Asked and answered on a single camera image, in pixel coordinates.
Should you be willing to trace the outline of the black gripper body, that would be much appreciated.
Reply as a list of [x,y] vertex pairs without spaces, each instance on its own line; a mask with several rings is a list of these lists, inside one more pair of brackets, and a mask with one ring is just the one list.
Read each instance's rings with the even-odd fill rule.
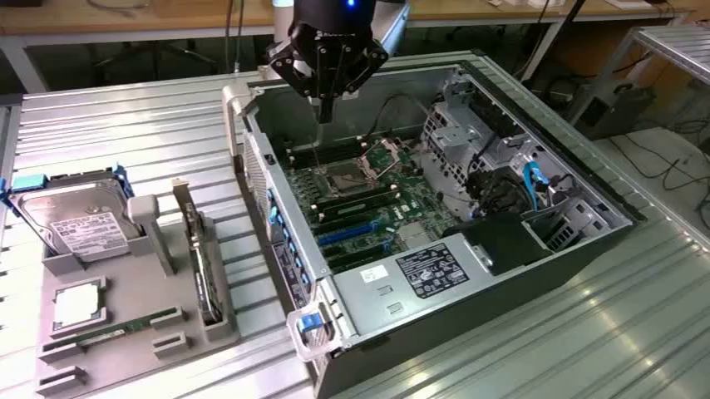
[[342,39],[356,52],[372,42],[375,1],[301,0],[293,2],[292,45],[298,52],[314,52],[316,41]]

